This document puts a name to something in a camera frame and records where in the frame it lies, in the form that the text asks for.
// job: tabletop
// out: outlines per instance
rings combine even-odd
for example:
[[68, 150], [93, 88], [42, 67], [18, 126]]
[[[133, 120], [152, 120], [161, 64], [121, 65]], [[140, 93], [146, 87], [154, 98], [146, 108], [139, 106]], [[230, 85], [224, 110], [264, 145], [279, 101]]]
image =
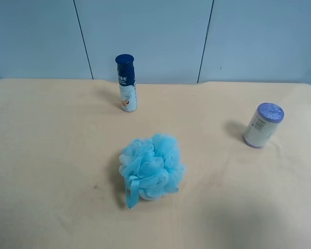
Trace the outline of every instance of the tabletop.
[[[0, 248], [311, 248], [311, 86], [0, 80]], [[257, 106], [285, 118], [263, 149], [242, 141]], [[129, 210], [119, 155], [175, 136], [180, 191]]]

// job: product label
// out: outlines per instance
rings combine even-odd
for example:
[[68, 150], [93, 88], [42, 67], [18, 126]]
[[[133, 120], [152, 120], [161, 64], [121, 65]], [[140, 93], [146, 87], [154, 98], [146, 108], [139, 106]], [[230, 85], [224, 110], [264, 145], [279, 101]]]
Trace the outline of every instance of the product label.
[[255, 112], [243, 136], [250, 145], [263, 147], [278, 125], [279, 123], [267, 122]]
[[120, 85], [122, 109], [126, 112], [133, 112], [137, 109], [136, 83], [133, 86]]

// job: spray can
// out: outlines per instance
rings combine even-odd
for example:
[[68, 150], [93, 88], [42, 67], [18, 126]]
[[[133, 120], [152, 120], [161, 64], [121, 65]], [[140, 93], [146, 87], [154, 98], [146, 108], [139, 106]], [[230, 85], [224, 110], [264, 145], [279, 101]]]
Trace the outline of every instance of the spray can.
[[264, 147], [284, 116], [284, 110], [280, 106], [272, 103], [260, 104], [243, 134], [244, 142], [252, 148]]
[[115, 58], [115, 62], [118, 64], [122, 109], [133, 112], [137, 109], [134, 57], [130, 54], [121, 54]]

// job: blue bottle cap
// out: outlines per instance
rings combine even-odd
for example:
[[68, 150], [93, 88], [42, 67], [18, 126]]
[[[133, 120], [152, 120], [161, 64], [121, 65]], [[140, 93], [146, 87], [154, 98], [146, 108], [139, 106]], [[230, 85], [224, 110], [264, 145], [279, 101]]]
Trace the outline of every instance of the blue bottle cap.
[[127, 68], [133, 66], [134, 57], [130, 54], [120, 54], [115, 58], [118, 68]]
[[265, 119], [267, 122], [280, 123], [284, 116], [284, 110], [276, 104], [262, 103], [258, 106], [257, 112], [259, 116]]

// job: blue bath pouf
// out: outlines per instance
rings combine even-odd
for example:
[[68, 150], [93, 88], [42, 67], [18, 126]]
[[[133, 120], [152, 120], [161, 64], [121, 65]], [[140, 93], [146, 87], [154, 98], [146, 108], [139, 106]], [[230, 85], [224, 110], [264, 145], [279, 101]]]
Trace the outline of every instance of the blue bath pouf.
[[176, 193], [185, 172], [180, 157], [177, 140], [162, 133], [135, 139], [124, 148], [119, 171], [124, 177], [128, 208], [138, 203], [139, 196], [155, 200], [167, 193]]

